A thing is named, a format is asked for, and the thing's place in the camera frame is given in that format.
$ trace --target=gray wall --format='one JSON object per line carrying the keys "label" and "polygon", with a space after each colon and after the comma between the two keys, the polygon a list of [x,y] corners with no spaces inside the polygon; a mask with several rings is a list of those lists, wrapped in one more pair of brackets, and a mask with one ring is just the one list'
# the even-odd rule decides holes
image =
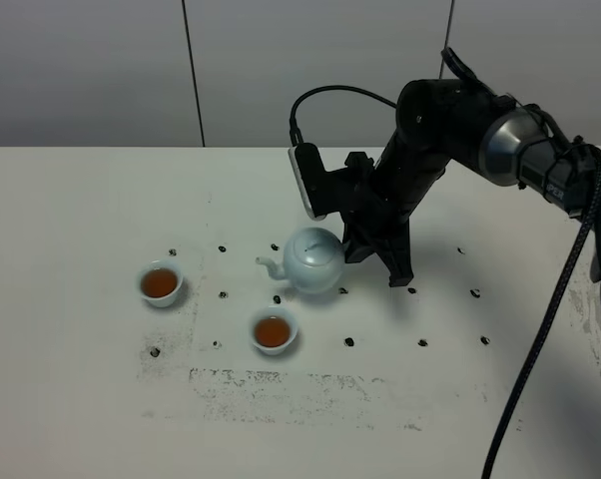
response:
{"label": "gray wall", "polygon": [[[0,145],[286,146],[310,88],[395,100],[436,78],[452,4],[183,3],[199,102],[181,0],[0,0]],[[456,0],[450,44],[497,92],[601,144],[601,0]],[[382,146],[394,125],[351,93],[313,97],[298,118],[321,146]]]}
{"label": "gray wall", "polygon": [[[397,99],[437,78],[449,0],[186,0],[208,146],[287,146],[290,107],[325,84]],[[322,146],[384,145],[394,112],[329,92],[299,108]]]}
{"label": "gray wall", "polygon": [[201,145],[183,10],[0,0],[0,145]]}
{"label": "gray wall", "polygon": [[601,0],[456,0],[449,42],[496,92],[601,145]]}

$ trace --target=black cable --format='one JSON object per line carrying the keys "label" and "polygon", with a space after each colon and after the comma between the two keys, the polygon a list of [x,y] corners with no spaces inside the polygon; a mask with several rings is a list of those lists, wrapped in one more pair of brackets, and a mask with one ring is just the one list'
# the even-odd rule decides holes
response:
{"label": "black cable", "polygon": [[538,121],[536,116],[533,115],[533,111],[531,110],[531,108],[529,106],[522,105],[520,100],[518,100],[516,97],[514,97],[509,92],[507,92],[506,94],[508,96],[510,96],[511,98],[513,98],[513,101],[516,102],[516,104],[520,105],[520,108],[523,109],[525,112],[527,112],[527,115],[529,115],[531,117],[531,120],[533,120],[535,122],[535,124],[538,126],[538,128],[544,132],[544,130],[545,130],[544,126]]}
{"label": "black cable", "polygon": [[564,264],[564,267],[562,268],[562,272],[558,277],[558,282],[556,284],[555,289],[553,290],[553,294],[551,295],[551,300],[549,301],[549,305],[547,306],[547,311],[545,312],[544,318],[542,319],[542,323],[540,324],[538,333],[536,334],[536,337],[533,340],[533,344],[531,345],[531,349],[529,350],[529,353],[527,354],[527,357],[524,360],[524,363],[522,364],[522,368],[518,373],[516,382],[513,386],[513,389],[511,390],[509,399],[507,400],[507,405],[505,406],[504,411],[502,412],[502,416],[500,417],[500,421],[498,422],[498,427],[496,428],[496,432],[493,435],[493,439],[491,440],[491,446],[489,447],[489,452],[487,453],[484,468],[482,469],[482,479],[489,479],[489,477],[491,477],[491,471],[493,470],[496,455],[498,454],[500,444],[502,444],[502,439],[504,438],[504,434],[507,430],[507,426],[509,425],[509,421],[513,416],[513,411],[515,410],[518,400],[520,399],[522,390],[524,389],[527,379],[529,379],[531,370],[533,369],[533,366],[536,363],[536,360],[538,359],[540,350],[542,349],[542,346],[544,345],[544,342],[547,339],[549,330],[551,329],[551,325],[553,323],[553,319],[555,318],[558,306],[560,305],[560,300],[562,299],[564,291],[567,288],[569,278],[571,277],[573,268],[576,265],[578,256],[582,251],[582,247],[584,246],[584,243],[587,239],[587,235],[589,234],[589,231],[591,230],[591,227],[593,226],[593,223],[598,216],[598,209],[601,203],[601,157],[600,155],[595,155],[594,158],[596,162],[595,183],[593,195],[591,196],[591,202],[589,203],[589,208],[587,209],[587,213],[584,216],[582,225],[580,226],[580,230],[578,231],[578,235],[576,236],[576,240],[573,244],[573,247],[571,248],[571,252],[567,256],[567,260]]}
{"label": "black cable", "polygon": [[297,98],[297,100],[294,102],[294,104],[292,105],[292,111],[290,112],[290,138],[292,139],[293,146],[296,146],[299,143],[302,143],[301,129],[299,128],[299,125],[297,124],[297,109],[299,108],[299,105],[304,100],[311,97],[312,95],[315,95],[316,93],[331,92],[331,91],[345,91],[345,92],[360,93],[361,95],[365,95],[367,97],[374,98],[375,100],[378,100],[381,103],[384,103],[388,107],[396,108],[395,103],[387,100],[384,97],[381,97],[380,95],[376,95],[375,93],[372,93],[368,90],[364,90],[363,88],[350,87],[348,85],[326,85],[324,87],[314,88],[314,89],[309,90],[308,92],[300,95]]}
{"label": "black cable", "polygon": [[558,141],[563,151],[571,147],[571,142],[567,140],[567,137],[564,133],[562,133],[562,130],[560,130],[560,127],[558,127],[558,124],[551,115],[549,115],[544,110],[541,110],[540,108],[534,108],[531,106],[527,106],[526,108],[529,108],[529,110],[531,110],[532,112],[537,113],[540,116],[540,118],[544,120],[544,122],[549,126],[549,129],[551,129],[551,133],[553,133],[553,138],[555,138]]}

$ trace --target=teapot lid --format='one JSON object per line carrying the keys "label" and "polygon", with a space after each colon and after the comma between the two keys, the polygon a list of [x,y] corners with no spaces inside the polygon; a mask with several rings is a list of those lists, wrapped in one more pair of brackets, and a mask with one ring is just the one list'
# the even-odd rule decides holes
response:
{"label": "teapot lid", "polygon": [[294,238],[294,254],[307,266],[325,266],[337,254],[340,241],[322,228],[307,228]]}

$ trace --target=stain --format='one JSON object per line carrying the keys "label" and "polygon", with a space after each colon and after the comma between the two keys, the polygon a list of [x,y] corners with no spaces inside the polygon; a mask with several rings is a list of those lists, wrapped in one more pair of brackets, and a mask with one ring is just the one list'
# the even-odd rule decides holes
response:
{"label": "stain", "polygon": [[577,311],[580,316],[584,316],[584,305],[582,303],[582,295],[580,291],[574,288],[569,289],[569,298],[573,308]]}
{"label": "stain", "polygon": [[600,365],[600,355],[598,354],[598,351],[596,350],[596,348],[594,347],[593,343],[591,343],[591,353],[593,354],[593,357],[596,360],[596,365]]}
{"label": "stain", "polygon": [[413,420],[413,412],[422,410],[425,399],[407,388],[404,404],[397,405],[379,377],[192,368],[189,383],[198,395],[197,414],[203,420],[368,430],[395,430],[396,424],[422,427]]}
{"label": "stain", "polygon": [[137,379],[154,381],[165,376],[181,374],[187,370],[194,342],[194,325],[198,312],[200,284],[186,288],[177,310],[158,310],[158,315],[168,315],[143,339],[139,352],[140,367]]}

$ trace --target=white teacup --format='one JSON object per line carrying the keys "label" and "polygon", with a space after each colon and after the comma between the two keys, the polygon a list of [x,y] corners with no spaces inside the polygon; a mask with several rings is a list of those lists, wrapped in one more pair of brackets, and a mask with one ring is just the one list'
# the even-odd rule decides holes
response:
{"label": "white teacup", "polygon": [[[267,319],[268,317],[272,316],[279,317],[288,324],[288,326],[290,327],[290,337],[285,343],[281,344],[280,346],[267,347],[263,346],[257,341],[255,329],[259,322],[261,322],[263,319]],[[299,324],[297,323],[296,318],[291,312],[289,312],[282,306],[271,305],[268,307],[264,307],[263,309],[260,309],[257,312],[255,312],[250,319],[250,338],[252,340],[252,344],[256,349],[268,356],[276,356],[277,354],[281,354],[283,351],[285,351],[287,347],[294,342],[294,340],[297,337],[297,334],[299,334]]]}
{"label": "white teacup", "polygon": [[[177,276],[176,287],[172,290],[172,292],[166,294],[165,296],[151,297],[147,296],[143,292],[143,278],[146,276],[146,274],[156,269],[168,269]],[[181,273],[178,265],[169,259],[158,259],[156,261],[152,261],[150,264],[141,269],[137,276],[137,289],[139,290],[141,297],[154,307],[168,307],[174,304],[174,301],[176,301],[177,297],[179,297],[179,291],[181,290],[182,286],[183,274]]]}

